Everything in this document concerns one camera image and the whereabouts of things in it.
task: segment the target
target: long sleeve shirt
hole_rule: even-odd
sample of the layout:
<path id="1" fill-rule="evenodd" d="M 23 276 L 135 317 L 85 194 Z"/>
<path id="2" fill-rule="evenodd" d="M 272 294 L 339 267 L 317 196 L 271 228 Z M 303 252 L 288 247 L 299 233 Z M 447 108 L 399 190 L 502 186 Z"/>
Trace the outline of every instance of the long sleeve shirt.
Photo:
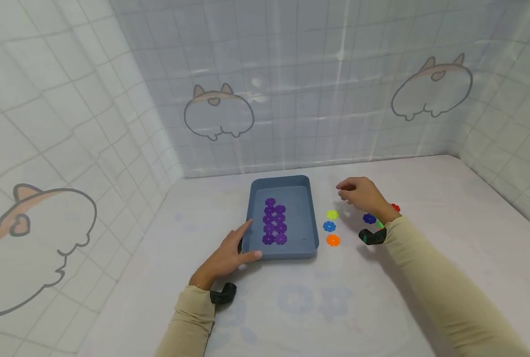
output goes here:
<path id="1" fill-rule="evenodd" d="M 462 357 L 530 357 L 489 298 L 405 217 L 386 225 L 384 245 L 434 324 Z M 156 357 L 202 357 L 215 321 L 209 292 L 188 286 Z"/>

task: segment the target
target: cat ears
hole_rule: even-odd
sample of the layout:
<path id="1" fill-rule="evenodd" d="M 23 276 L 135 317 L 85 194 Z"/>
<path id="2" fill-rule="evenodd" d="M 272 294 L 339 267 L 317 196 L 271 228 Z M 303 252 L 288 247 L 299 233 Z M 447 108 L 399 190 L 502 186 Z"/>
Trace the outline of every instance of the cat ears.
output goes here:
<path id="1" fill-rule="evenodd" d="M 221 91 L 223 93 L 233 94 L 233 89 L 227 83 L 223 83 L 223 86 L 221 86 Z"/>
<path id="2" fill-rule="evenodd" d="M 196 84 L 193 87 L 194 98 L 197 98 L 204 93 L 205 93 L 205 90 L 199 84 Z M 223 83 L 223 86 L 221 86 L 221 93 L 233 94 L 233 89 L 231 88 L 229 84 Z"/>
<path id="3" fill-rule="evenodd" d="M 20 183 L 13 188 L 13 198 L 18 202 L 24 200 L 25 198 L 40 194 L 41 192 L 43 191 L 31 184 Z"/>
<path id="4" fill-rule="evenodd" d="M 465 59 L 465 53 L 461 53 L 459 56 L 457 56 L 457 58 L 453 61 L 453 64 L 458 64 L 458 65 L 463 65 L 463 60 Z M 434 56 L 431 56 L 429 59 L 427 59 L 427 61 L 425 61 L 425 63 L 423 64 L 423 67 L 419 70 L 420 72 L 421 71 L 425 71 L 426 69 L 428 68 L 431 68 L 431 67 L 434 67 L 435 66 L 435 57 Z"/>
<path id="5" fill-rule="evenodd" d="M 453 64 L 459 64 L 463 65 L 463 60 L 465 59 L 465 54 L 461 53 L 457 58 L 453 61 Z"/>

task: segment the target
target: tray rim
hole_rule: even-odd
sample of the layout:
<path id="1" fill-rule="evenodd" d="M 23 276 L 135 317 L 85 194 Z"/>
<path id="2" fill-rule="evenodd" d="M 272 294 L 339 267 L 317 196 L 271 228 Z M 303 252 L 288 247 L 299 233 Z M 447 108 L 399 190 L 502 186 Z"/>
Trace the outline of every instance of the tray rim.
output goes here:
<path id="1" fill-rule="evenodd" d="M 314 239 L 314 249 L 313 249 L 313 251 L 302 252 L 302 253 L 263 254 L 262 259 L 264 259 L 264 260 L 308 259 L 308 258 L 312 258 L 312 257 L 316 256 L 316 253 L 318 251 L 318 247 L 320 246 L 320 238 L 318 236 L 318 228 L 317 228 L 317 224 L 316 224 L 316 215 L 314 214 L 314 202 L 313 202 L 313 199 L 312 199 L 312 188 L 311 188 L 311 185 L 310 185 L 310 179 L 306 175 L 290 175 L 290 176 L 278 176 L 278 177 L 267 177 L 267 178 L 255 179 L 251 183 L 251 188 L 250 188 L 250 193 L 249 193 L 249 203 L 247 204 L 246 220 L 248 221 L 250 218 L 253 218 L 250 215 L 250 207 L 252 206 L 252 204 L 253 204 L 253 202 L 255 200 L 254 193 L 257 191 L 255 186 L 261 181 L 269 181 L 269 180 L 272 180 L 272 179 L 273 180 L 286 179 L 286 178 L 302 178 L 302 179 L 304 179 L 304 182 L 305 182 L 304 186 L 306 188 L 306 194 L 308 195 L 309 202 L 310 202 L 310 214 L 312 216 L 312 221 L 314 223 L 313 227 L 312 227 L 312 230 L 313 230 L 312 233 L 313 233 L 313 239 Z M 244 238 L 245 237 L 241 238 L 241 240 L 239 241 L 239 245 L 238 245 L 238 251 L 239 252 L 246 252 L 243 249 L 243 240 L 244 240 Z"/>

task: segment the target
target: white table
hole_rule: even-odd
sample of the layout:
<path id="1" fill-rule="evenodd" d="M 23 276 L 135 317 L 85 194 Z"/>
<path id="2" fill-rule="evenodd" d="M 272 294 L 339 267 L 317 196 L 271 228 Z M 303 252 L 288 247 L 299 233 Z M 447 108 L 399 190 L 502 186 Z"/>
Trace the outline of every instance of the white table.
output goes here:
<path id="1" fill-rule="evenodd" d="M 335 189 L 348 176 L 374 180 L 530 347 L 530 223 L 459 159 L 438 156 L 179 181 L 78 356 L 152 356 L 190 275 L 245 220 L 251 182 L 295 174 L 311 181 L 317 256 L 260 262 L 231 277 L 237 297 L 218 312 L 206 356 L 450 354 L 385 248 L 358 239 L 361 214 Z M 333 209 L 339 247 L 322 229 Z"/>

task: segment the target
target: plastic tray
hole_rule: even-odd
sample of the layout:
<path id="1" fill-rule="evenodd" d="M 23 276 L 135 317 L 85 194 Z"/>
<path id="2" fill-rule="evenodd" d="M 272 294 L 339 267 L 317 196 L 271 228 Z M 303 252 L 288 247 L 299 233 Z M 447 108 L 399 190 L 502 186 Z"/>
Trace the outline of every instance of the plastic tray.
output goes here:
<path id="1" fill-rule="evenodd" d="M 265 200 L 274 198 L 276 205 L 282 204 L 286 211 L 287 243 L 280 245 L 263 243 L 265 223 Z M 306 259 L 316 255 L 318 230 L 314 220 L 314 207 L 310 191 L 310 180 L 306 176 L 265 178 L 253 181 L 249 196 L 247 219 L 253 218 L 253 225 L 245 233 L 241 250 L 260 250 L 262 259 Z"/>

